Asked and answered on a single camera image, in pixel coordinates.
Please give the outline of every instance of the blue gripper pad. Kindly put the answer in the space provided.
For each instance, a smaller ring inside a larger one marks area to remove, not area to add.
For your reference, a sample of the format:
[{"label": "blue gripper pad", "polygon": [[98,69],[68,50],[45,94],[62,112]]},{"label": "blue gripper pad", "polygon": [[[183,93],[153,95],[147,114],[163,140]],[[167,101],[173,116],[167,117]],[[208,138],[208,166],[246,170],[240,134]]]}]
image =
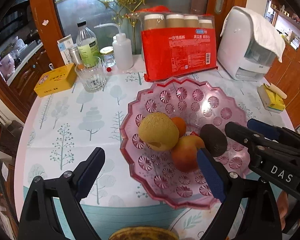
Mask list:
[{"label": "blue gripper pad", "polygon": [[250,119],[247,123],[247,127],[250,130],[263,134],[263,136],[268,138],[269,140],[279,140],[280,133],[272,125],[260,122],[255,119]]},{"label": "blue gripper pad", "polygon": [[198,166],[202,174],[204,175],[213,196],[215,198],[218,198],[222,203],[226,199],[226,195],[224,193],[224,183],[222,178],[219,176],[218,172],[216,171],[214,165],[211,163],[211,161],[215,162],[215,164],[221,164],[221,163],[217,163],[213,159],[213,157],[211,156],[211,154],[206,148],[202,148],[198,150],[197,152]]},{"label": "blue gripper pad", "polygon": [[82,173],[78,180],[74,181],[77,185],[77,193],[75,195],[77,201],[88,196],[93,183],[96,181],[97,176],[105,163],[105,159],[105,151],[100,147],[96,147],[88,159],[84,162],[80,162],[75,168],[74,174],[76,171]]}]

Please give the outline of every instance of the green label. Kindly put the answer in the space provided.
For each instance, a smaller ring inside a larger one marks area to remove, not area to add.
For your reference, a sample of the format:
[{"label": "green label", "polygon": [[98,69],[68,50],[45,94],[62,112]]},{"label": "green label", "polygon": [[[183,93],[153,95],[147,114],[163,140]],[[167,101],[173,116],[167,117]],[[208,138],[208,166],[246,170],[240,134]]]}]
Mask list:
[{"label": "green label", "polygon": [[84,46],[78,46],[79,53],[82,59],[82,63],[85,66],[93,67],[97,64],[99,56],[99,47],[96,41]]}]

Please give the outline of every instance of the pink container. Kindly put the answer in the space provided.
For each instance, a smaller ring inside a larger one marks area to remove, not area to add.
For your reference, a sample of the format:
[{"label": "pink container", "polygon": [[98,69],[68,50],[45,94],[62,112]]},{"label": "pink container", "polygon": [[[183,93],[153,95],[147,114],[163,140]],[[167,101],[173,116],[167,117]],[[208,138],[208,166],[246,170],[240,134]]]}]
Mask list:
[{"label": "pink container", "polygon": [[1,60],[1,64],[2,66],[0,66],[0,72],[4,76],[5,80],[7,80],[15,71],[14,60],[11,55],[8,54]]},{"label": "pink container", "polygon": [[[155,82],[151,88],[139,91],[137,99],[128,104],[128,114],[120,127],[123,137],[120,150],[129,163],[131,177],[153,199],[165,201],[173,208],[211,208],[218,200],[212,196],[200,170],[182,173],[174,167],[169,151],[154,151],[139,138],[140,122],[153,112],[180,116],[187,123],[187,131],[197,134],[207,123],[214,124],[223,133],[229,121],[246,126],[245,112],[221,88],[187,77]],[[227,151],[216,160],[229,172],[235,171],[244,178],[249,173],[247,149],[227,139]]]}]

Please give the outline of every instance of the white towel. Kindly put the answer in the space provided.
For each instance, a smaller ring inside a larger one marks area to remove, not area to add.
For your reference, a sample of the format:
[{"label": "white towel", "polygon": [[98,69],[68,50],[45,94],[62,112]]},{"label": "white towel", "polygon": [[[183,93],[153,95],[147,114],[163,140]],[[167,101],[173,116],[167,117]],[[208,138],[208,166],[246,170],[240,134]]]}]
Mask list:
[{"label": "white towel", "polygon": [[[269,49],[277,55],[279,62],[282,62],[282,53],[286,46],[283,38],[280,36],[276,28],[274,28],[270,22],[263,18],[260,14],[255,11],[239,6],[233,6],[231,10],[241,10],[250,16],[253,24],[253,35],[255,41],[263,48]],[[228,16],[223,22],[222,31],[220,37],[226,28]]]}]

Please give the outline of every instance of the yellow tissue pack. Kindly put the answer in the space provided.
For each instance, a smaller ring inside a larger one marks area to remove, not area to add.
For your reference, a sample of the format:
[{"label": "yellow tissue pack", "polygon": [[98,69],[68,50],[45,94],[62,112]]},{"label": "yellow tissue pack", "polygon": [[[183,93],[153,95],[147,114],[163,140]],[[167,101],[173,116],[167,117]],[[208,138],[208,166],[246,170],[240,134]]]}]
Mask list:
[{"label": "yellow tissue pack", "polygon": [[42,74],[34,91],[42,98],[71,88],[76,78],[74,63],[71,63]]},{"label": "yellow tissue pack", "polygon": [[261,85],[257,90],[265,109],[276,113],[286,109],[282,97],[270,90],[266,84]]}]

